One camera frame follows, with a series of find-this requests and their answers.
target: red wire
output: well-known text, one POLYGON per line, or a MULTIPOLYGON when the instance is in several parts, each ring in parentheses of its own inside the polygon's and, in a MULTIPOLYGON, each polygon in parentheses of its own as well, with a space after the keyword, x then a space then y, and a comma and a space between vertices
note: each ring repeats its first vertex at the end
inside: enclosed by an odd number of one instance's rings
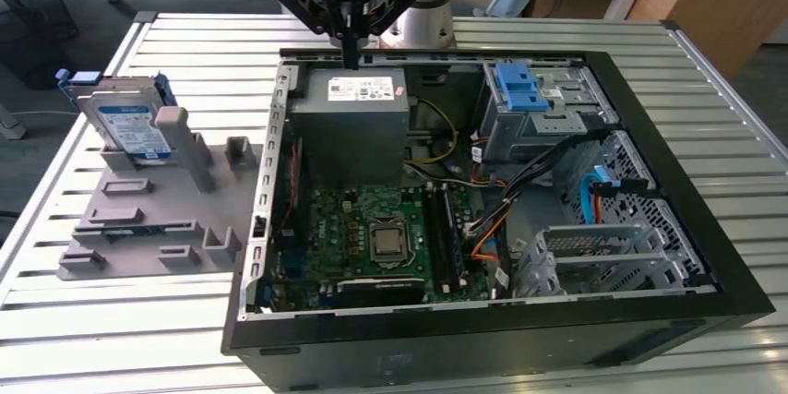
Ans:
POLYGON ((290 163, 290 174, 291 174, 291 202, 287 206, 287 212, 284 213, 284 218, 282 219, 280 231, 278 235, 282 233, 284 226, 287 226, 287 222, 291 219, 291 214, 294 212, 294 203, 296 201, 296 142, 292 144, 291 148, 291 163, 290 163))

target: aluminum workbench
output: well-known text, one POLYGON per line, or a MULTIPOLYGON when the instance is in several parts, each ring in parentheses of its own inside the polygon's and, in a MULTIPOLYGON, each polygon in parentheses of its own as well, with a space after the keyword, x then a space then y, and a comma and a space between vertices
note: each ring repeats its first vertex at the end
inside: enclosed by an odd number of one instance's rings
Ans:
MULTIPOLYGON (((456 29, 462 48, 611 53, 779 311, 639 366, 379 391, 787 392, 788 152, 731 86, 682 32, 654 22, 459 18, 456 29)), ((287 16, 159 14, 134 24, 107 74, 162 70, 210 144, 260 141, 278 51, 324 46, 287 16)), ((80 116, 0 250, 0 392, 266 392, 219 353, 230 273, 58 279, 100 147, 80 116)))

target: orange wire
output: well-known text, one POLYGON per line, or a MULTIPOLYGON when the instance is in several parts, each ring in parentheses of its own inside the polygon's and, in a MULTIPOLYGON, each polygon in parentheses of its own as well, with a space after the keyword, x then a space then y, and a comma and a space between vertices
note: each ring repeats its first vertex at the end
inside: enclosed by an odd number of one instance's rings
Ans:
POLYGON ((504 215, 502 215, 502 217, 498 219, 498 221, 495 221, 495 223, 492 224, 491 228, 488 229, 487 234, 484 234, 484 237, 482 237, 482 240, 476 244, 476 248, 474 248, 474 252, 471 253, 471 258, 475 258, 475 259, 482 258, 483 260, 498 260, 498 256, 479 254, 479 250, 482 249, 482 246, 491 238, 492 234, 495 233, 495 230, 498 230, 498 227, 502 226, 502 223, 504 222, 504 219, 507 218, 508 213, 511 211, 512 211, 512 208, 510 207, 510 209, 507 210, 504 215))
POLYGON ((594 196, 594 222, 603 222, 603 196, 594 196))

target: wire bundle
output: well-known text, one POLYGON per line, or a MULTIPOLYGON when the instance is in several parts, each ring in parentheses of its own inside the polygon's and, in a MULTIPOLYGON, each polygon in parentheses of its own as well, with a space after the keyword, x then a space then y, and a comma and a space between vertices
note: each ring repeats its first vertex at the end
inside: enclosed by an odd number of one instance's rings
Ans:
MULTIPOLYGON (((502 191, 502 201, 498 204, 498 206, 468 226, 467 231, 472 233, 479 228, 486 226, 490 222, 492 222, 491 227, 482 236, 482 240, 476 243, 472 252, 472 258, 484 260, 495 259, 492 257, 483 257, 478 253, 482 250, 484 242, 487 242, 487 240, 495 234, 495 231, 499 229, 504 219, 507 218, 507 215, 511 212, 512 204, 520 196, 523 187, 531 184, 531 182, 534 182, 535 179, 538 179, 540 176, 543 176, 552 170, 555 163, 560 160, 564 153, 579 143, 588 142, 590 140, 599 139, 602 137, 607 137, 608 134, 608 130, 596 130, 590 131, 584 135, 570 136, 564 138, 560 142, 558 142, 555 145, 552 145, 547 150, 544 150, 540 153, 540 155, 535 157, 524 165, 524 167, 520 169, 512 180, 508 182, 507 186, 504 187, 504 190, 502 191)), ((602 217, 602 201, 599 205, 599 213, 602 217)))

